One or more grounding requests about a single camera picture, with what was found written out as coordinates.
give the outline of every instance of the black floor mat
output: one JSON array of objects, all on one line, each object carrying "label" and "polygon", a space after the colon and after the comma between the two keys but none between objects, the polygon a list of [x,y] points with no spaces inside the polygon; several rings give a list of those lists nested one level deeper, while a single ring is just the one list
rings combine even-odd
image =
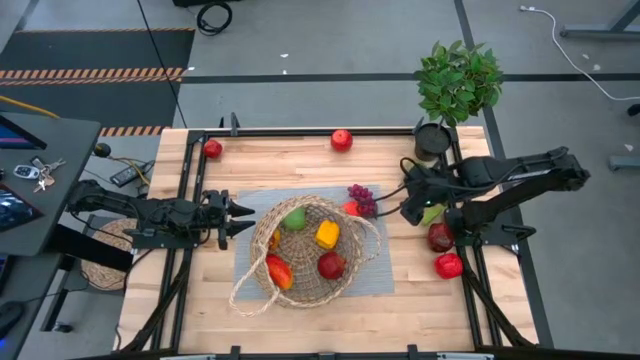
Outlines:
[{"label": "black floor mat", "polygon": [[[192,30],[153,35],[167,68],[188,66]],[[80,77],[79,69],[94,75]],[[127,69],[141,70],[136,80],[129,75],[127,81],[100,81],[122,80],[123,75],[116,74]],[[157,76],[159,69],[146,30],[17,32],[0,54],[0,94],[62,117],[99,121],[105,128],[171,126],[175,99],[166,79]],[[35,70],[47,70],[48,75],[36,76]],[[72,84],[60,80],[71,78]],[[42,79],[48,83],[41,84]],[[179,83],[173,84],[178,92]],[[25,111],[3,103],[0,109]]]}]

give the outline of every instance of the wooden tabletop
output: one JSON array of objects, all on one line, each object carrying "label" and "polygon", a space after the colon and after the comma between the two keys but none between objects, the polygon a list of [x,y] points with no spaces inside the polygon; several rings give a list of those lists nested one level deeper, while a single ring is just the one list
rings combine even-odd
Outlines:
[{"label": "wooden tabletop", "polygon": [[[458,127],[463,157],[489,154],[482,127]],[[149,197],[177,195],[187,130],[165,130],[156,158]],[[207,160],[203,189],[240,190],[379,184],[391,191],[402,181],[402,156],[413,155],[407,136],[356,137],[348,153],[331,151],[327,137],[219,138],[221,159]],[[199,145],[194,149],[187,199],[192,198]],[[403,193],[383,203],[391,209]],[[433,270],[438,254],[426,247],[426,227],[409,225],[399,213],[386,218],[395,282],[391,295],[340,297],[309,310],[274,306],[255,318],[229,308],[233,287],[235,244],[220,251],[210,241],[195,251],[180,353],[228,353],[240,345],[243,353],[402,352],[407,344],[420,351],[472,350],[471,332],[458,279],[442,280]],[[520,332],[537,340],[516,257],[500,247],[485,247],[493,296]],[[143,326],[157,305],[165,250],[155,250],[136,266],[129,278],[120,332],[123,345]],[[176,271],[180,264],[176,260]],[[489,341],[484,308],[478,314],[483,338]],[[242,301],[256,309],[259,301]],[[173,309],[168,312],[163,345],[168,345]]]}]

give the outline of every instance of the desk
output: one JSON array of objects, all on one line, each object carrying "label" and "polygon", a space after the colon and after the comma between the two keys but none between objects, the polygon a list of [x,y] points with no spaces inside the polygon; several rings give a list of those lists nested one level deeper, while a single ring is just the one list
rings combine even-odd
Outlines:
[{"label": "desk", "polygon": [[[249,134],[251,129],[240,129]],[[175,197],[183,169],[188,130],[165,130],[149,196]],[[481,127],[459,127],[463,157],[488,155]],[[402,180],[398,162],[413,155],[411,136],[356,136],[350,152],[331,151],[328,136],[218,138],[224,146],[219,160],[207,160],[203,189],[238,191],[291,187],[378,184],[385,191]],[[194,147],[186,198],[192,199],[200,156]],[[385,201],[395,207],[402,193]],[[215,241],[193,254],[179,352],[243,353],[404,352],[407,344],[420,351],[472,350],[462,282],[444,281],[435,274],[437,254],[425,244],[427,229],[409,225],[399,214],[386,218],[395,293],[383,296],[340,297],[309,310],[274,306],[255,318],[243,318],[228,305],[233,287],[234,242],[220,251]],[[488,277],[494,298],[511,322],[535,342],[536,332],[516,257],[501,247],[485,247]],[[120,332],[127,344],[158,302],[166,251],[154,251],[129,278]],[[257,308],[260,302],[240,302]],[[478,315],[485,339],[487,321],[479,301]],[[167,347],[173,314],[165,320]]]},{"label": "desk", "polygon": [[[25,255],[16,256],[0,296],[0,304],[43,296],[49,289],[63,254],[42,251],[64,210],[66,197],[80,177],[100,133],[100,124],[93,121],[51,119],[27,114],[2,115],[46,142],[48,146],[45,150],[0,149],[0,168],[7,172],[2,183],[44,214],[30,223],[0,233],[0,253]],[[73,141],[69,141],[70,134],[73,134]],[[12,173],[16,165],[29,164],[29,160],[36,155],[48,162],[63,157],[67,164],[54,173],[55,188],[34,194],[34,181],[19,179]],[[0,358],[18,356],[41,305],[42,300],[26,305],[22,319],[6,337],[4,346],[0,347]]]}]

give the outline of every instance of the screen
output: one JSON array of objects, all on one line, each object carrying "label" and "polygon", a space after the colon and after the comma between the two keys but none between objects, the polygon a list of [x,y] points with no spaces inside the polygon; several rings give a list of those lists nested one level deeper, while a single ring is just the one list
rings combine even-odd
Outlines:
[{"label": "screen", "polygon": [[27,204],[11,189],[0,185],[0,232],[28,223],[42,216],[42,213]]},{"label": "screen", "polygon": [[29,140],[9,130],[9,128],[7,128],[6,126],[0,124],[0,147],[29,149],[33,148],[34,146]]}]

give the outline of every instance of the white cable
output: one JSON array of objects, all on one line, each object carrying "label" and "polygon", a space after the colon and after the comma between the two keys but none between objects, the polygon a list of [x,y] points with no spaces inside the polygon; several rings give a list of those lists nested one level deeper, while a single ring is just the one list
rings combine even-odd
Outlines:
[{"label": "white cable", "polygon": [[640,96],[634,96],[634,97],[628,97],[628,98],[617,98],[617,97],[611,96],[605,89],[602,88],[602,86],[600,86],[600,84],[598,84],[597,81],[595,81],[591,77],[591,75],[587,74],[584,70],[576,66],[576,64],[574,64],[573,61],[571,61],[571,59],[569,58],[569,55],[567,55],[567,53],[564,52],[564,49],[562,48],[562,46],[560,46],[560,44],[558,43],[558,40],[556,39],[556,18],[554,18],[553,15],[549,14],[544,10],[538,10],[533,6],[531,7],[520,6],[520,11],[537,12],[537,13],[545,14],[548,17],[550,17],[551,20],[553,20],[553,27],[551,28],[551,38],[553,39],[553,43],[556,44],[558,49],[560,49],[560,51],[562,52],[562,55],[564,55],[565,59],[567,59],[569,64],[571,64],[571,66],[573,66],[574,69],[582,73],[582,75],[586,76],[589,80],[591,80],[591,82],[593,82],[598,87],[598,89],[600,89],[600,91],[602,91],[602,93],[605,94],[609,99],[615,100],[615,101],[640,100]]}]

